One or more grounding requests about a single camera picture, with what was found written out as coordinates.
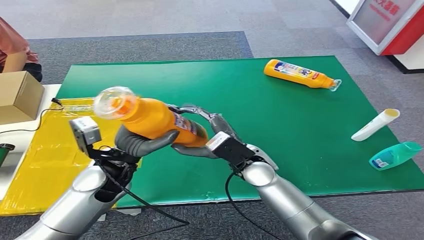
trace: clear plastic cup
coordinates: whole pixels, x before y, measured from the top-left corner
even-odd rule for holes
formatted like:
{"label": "clear plastic cup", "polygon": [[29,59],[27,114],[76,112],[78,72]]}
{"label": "clear plastic cup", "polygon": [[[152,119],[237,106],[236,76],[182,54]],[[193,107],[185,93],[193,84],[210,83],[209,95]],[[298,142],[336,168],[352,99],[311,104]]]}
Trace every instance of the clear plastic cup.
{"label": "clear plastic cup", "polygon": [[94,99],[94,113],[104,119],[119,119],[131,112],[137,103],[137,96],[123,86],[109,87]]}

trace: electrical cable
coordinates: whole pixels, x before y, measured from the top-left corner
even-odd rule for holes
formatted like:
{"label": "electrical cable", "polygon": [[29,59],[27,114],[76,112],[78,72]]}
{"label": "electrical cable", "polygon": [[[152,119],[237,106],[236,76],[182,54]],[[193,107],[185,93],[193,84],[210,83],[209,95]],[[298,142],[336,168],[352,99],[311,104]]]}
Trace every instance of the electrical cable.
{"label": "electrical cable", "polygon": [[[107,145],[103,145],[100,148],[102,148],[102,147],[111,148],[110,146],[107,146]],[[146,237],[146,236],[149,236],[149,235],[153,235],[153,234],[156,234],[156,233],[165,232],[165,231],[168,231],[168,230],[171,230],[171,229],[176,229],[176,228],[188,226],[190,224],[190,222],[188,222],[186,220],[183,220],[183,219],[180,219],[178,217],[172,216],[171,214],[162,211],[157,206],[152,205],[152,204],[146,202],[145,200],[141,199],[139,196],[135,195],[132,191],[128,190],[121,183],[119,183],[118,181],[116,181],[116,179],[105,169],[105,167],[100,163],[100,161],[98,159],[94,159],[94,161],[100,167],[100,169],[104,172],[104,174],[106,175],[106,177],[108,179],[110,179],[115,185],[117,185],[122,191],[124,191],[125,193],[127,193],[128,195],[130,195],[131,197],[133,197],[135,200],[139,201],[140,203],[144,204],[146,207],[152,209],[153,211],[155,211],[155,212],[157,212],[159,214],[162,214],[165,217],[170,218],[170,219],[172,219],[174,221],[177,221],[177,222],[182,223],[180,225],[176,225],[176,226],[173,226],[173,227],[168,227],[168,228],[165,228],[165,229],[162,229],[162,230],[148,232],[148,233],[145,233],[145,234],[142,234],[142,235],[139,235],[139,236],[135,236],[135,237],[133,237],[133,238],[131,238],[129,240],[140,239],[140,238],[143,238],[143,237]]]}
{"label": "electrical cable", "polygon": [[36,129],[33,129],[33,130],[28,130],[28,129],[14,129],[14,130],[1,131],[1,132],[0,132],[0,134],[11,133],[11,132],[17,132],[17,131],[25,131],[25,132],[35,132],[35,131],[37,131],[37,130],[38,130],[38,129],[40,129],[40,127],[41,127],[41,123],[42,123],[42,120],[43,120],[43,114],[44,114],[44,112],[46,112],[46,111],[48,111],[48,110],[60,111],[60,110],[63,110],[63,109],[64,109],[64,106],[61,104],[61,102],[60,102],[58,99],[53,98],[51,101],[52,101],[53,103],[55,103],[55,104],[57,104],[57,105],[61,106],[61,108],[46,108],[46,109],[42,110],[42,111],[41,111],[41,114],[40,114],[40,120],[39,120],[39,122],[38,122],[38,126],[37,126],[37,128],[36,128]]}
{"label": "electrical cable", "polygon": [[279,238],[278,236],[274,235],[273,233],[269,232],[268,230],[266,230],[265,228],[259,226],[258,224],[256,224],[255,222],[253,222],[250,218],[248,218],[240,209],[239,207],[236,205],[236,203],[234,202],[233,198],[230,195],[230,191],[228,189],[229,185],[230,185],[230,181],[233,178],[233,176],[236,174],[237,172],[233,171],[228,178],[226,179],[225,182],[225,193],[226,196],[228,197],[229,203],[234,207],[234,209],[243,217],[245,218],[247,221],[249,221],[251,224],[255,225],[256,227],[258,227],[259,229],[261,229],[262,231],[264,231],[265,233],[273,236],[274,238],[278,239],[278,240],[282,240],[281,238]]}

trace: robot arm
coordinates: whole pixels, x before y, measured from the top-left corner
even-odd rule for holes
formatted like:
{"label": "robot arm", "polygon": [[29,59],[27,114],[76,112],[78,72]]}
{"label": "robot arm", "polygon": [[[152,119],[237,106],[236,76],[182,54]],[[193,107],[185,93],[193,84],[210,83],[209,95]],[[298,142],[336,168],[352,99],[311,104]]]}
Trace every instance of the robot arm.
{"label": "robot arm", "polygon": [[[279,176],[275,162],[259,147],[242,143],[219,114],[208,113],[199,107],[182,107],[180,110],[199,114],[215,126],[216,135],[206,144],[208,151],[195,154],[226,160],[239,177],[256,188],[263,203],[298,240],[376,240],[338,220],[290,181]],[[182,146],[174,148],[186,155],[192,155],[195,150]]]}
{"label": "robot arm", "polygon": [[70,121],[78,148],[93,159],[40,220],[17,240],[76,240],[111,209],[125,192],[107,178],[101,165],[118,183],[130,187],[140,157],[171,144],[178,136],[170,131],[157,139],[147,139],[121,127],[115,142],[118,148],[98,150],[102,140],[97,124],[90,117]]}

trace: green mat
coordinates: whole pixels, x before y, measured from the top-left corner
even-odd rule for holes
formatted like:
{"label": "green mat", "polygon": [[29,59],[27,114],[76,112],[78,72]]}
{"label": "green mat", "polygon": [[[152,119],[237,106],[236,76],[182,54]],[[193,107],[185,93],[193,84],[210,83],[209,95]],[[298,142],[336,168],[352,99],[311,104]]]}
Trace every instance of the green mat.
{"label": "green mat", "polygon": [[[350,139],[377,112],[334,56],[278,59],[343,83],[330,92],[265,76],[269,58],[79,64],[70,68],[57,97],[94,97],[119,85],[222,113],[244,142],[262,148],[278,164],[278,174],[308,195],[424,189],[424,174],[412,160],[385,171],[369,165],[375,153],[398,143],[388,127],[363,142]],[[200,117],[189,118],[208,126]],[[229,174],[222,159],[183,156],[166,147],[144,158],[131,190],[152,204],[224,201]],[[230,191],[235,199],[258,198],[241,179],[231,182]],[[118,202],[137,205],[130,196]]]}

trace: white tube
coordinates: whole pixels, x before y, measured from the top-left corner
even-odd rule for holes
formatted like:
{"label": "white tube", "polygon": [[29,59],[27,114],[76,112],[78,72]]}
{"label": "white tube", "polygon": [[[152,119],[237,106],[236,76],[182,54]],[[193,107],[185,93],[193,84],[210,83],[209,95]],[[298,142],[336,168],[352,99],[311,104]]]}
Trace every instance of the white tube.
{"label": "white tube", "polygon": [[397,119],[401,112],[397,109],[387,108],[371,120],[367,125],[352,135],[354,141],[364,141],[391,121]]}

